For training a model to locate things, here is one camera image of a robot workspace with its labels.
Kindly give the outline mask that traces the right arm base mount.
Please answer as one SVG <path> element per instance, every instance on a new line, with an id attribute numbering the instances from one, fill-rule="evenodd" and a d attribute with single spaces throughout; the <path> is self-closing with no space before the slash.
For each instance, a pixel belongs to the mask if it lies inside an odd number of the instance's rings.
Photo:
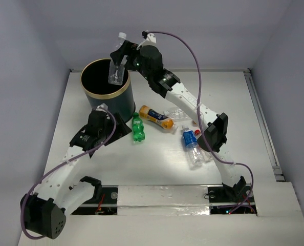
<path id="1" fill-rule="evenodd" d="M 203 198 L 209 201 L 210 215 L 257 214 L 253 193 L 249 192 L 250 186 L 246 186 L 238 198 L 229 198 L 223 187 L 211 186 Z"/>

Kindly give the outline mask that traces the green soda bottle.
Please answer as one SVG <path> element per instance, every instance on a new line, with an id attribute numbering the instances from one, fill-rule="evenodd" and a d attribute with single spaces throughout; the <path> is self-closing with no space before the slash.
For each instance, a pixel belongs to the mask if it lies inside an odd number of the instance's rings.
<path id="1" fill-rule="evenodd" d="M 133 140 L 141 142 L 145 139 L 144 125 L 139 113 L 134 112 L 132 118 Z"/>

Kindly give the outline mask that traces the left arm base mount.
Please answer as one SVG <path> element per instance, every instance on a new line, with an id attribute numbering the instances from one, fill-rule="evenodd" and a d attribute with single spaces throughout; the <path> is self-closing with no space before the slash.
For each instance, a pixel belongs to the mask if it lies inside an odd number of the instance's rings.
<path id="1" fill-rule="evenodd" d="M 72 215 L 117 215 L 118 186 L 103 186 L 99 198 L 92 198 Z"/>

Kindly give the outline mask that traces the blue label water bottle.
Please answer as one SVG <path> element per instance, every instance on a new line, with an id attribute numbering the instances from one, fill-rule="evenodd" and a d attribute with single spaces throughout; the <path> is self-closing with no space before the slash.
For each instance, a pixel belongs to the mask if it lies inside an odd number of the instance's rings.
<path id="1" fill-rule="evenodd" d="M 194 131 L 187 126 L 182 126 L 182 140 L 191 165 L 193 167 L 200 167 L 204 163 L 205 159 L 200 151 Z"/>

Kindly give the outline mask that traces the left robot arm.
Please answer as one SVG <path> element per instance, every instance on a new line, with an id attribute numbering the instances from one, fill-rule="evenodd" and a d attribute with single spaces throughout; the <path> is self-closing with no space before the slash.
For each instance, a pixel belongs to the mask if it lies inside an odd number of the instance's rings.
<path id="1" fill-rule="evenodd" d="M 69 147 L 56 167 L 34 184 L 20 201 L 20 224 L 30 239 L 57 238 L 67 217 L 82 204 L 92 203 L 100 211 L 101 204 L 111 198 L 112 188 L 103 188 L 99 179 L 79 175 L 80 158 L 92 158 L 107 146 L 131 133 L 119 113 L 98 106 L 88 122 L 71 139 Z"/>

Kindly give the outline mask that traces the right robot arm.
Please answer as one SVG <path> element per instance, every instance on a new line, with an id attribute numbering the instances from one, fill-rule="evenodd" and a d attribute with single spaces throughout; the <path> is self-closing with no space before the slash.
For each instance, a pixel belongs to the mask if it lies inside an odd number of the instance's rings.
<path id="1" fill-rule="evenodd" d="M 138 71 L 154 92 L 178 106 L 194 122 L 201 124 L 202 136 L 198 138 L 198 144 L 213 154 L 225 197 L 237 202 L 242 196 L 246 181 L 235 167 L 226 146 L 228 116 L 225 113 L 217 114 L 204 104 L 199 105 L 196 97 L 185 88 L 180 79 L 164 68 L 162 54 L 157 47 L 139 46 L 126 40 L 110 57 L 116 65 L 125 59 L 126 69 Z"/>

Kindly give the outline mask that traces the red cap clear bottle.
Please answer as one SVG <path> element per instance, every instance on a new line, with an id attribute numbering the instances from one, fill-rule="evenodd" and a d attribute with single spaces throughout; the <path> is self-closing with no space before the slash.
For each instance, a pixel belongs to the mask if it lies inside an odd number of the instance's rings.
<path id="1" fill-rule="evenodd" d="M 199 139 L 199 137 L 202 135 L 201 131 L 199 129 L 196 129 L 194 131 L 195 137 L 196 139 Z M 212 156 L 209 152 L 203 150 L 200 146 L 200 151 L 203 152 L 204 156 L 205 156 L 205 162 L 211 162 L 212 161 Z"/>

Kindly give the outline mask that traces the dark bin with gold rim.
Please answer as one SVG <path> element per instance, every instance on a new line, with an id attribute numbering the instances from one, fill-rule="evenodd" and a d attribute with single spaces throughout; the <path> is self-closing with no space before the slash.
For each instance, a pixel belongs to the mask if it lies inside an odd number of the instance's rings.
<path id="1" fill-rule="evenodd" d="M 108 83 L 110 59 L 98 59 L 82 71 L 80 83 L 92 108 L 104 103 L 108 110 L 119 113 L 128 122 L 136 110 L 129 71 L 124 71 L 123 84 Z"/>

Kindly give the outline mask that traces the clear water bottle white cap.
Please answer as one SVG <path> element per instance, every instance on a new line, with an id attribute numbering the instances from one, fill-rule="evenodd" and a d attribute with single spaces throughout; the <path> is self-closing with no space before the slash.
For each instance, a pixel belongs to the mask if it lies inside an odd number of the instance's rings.
<path id="1" fill-rule="evenodd" d="M 126 40 L 126 33 L 120 32 L 115 45 L 115 50 L 118 50 L 124 41 Z M 121 86 L 123 84 L 125 67 L 123 64 L 115 65 L 114 62 L 110 61 L 108 83 L 111 85 Z"/>

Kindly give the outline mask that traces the yellow milk tea bottle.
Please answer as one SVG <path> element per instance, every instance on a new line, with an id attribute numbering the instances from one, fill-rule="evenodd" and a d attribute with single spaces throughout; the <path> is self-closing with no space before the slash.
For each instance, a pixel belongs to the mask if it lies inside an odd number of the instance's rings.
<path id="1" fill-rule="evenodd" d="M 160 114 L 146 105 L 143 105 L 139 109 L 139 116 L 154 122 L 164 130 L 176 131 L 178 129 L 178 126 L 170 117 Z"/>

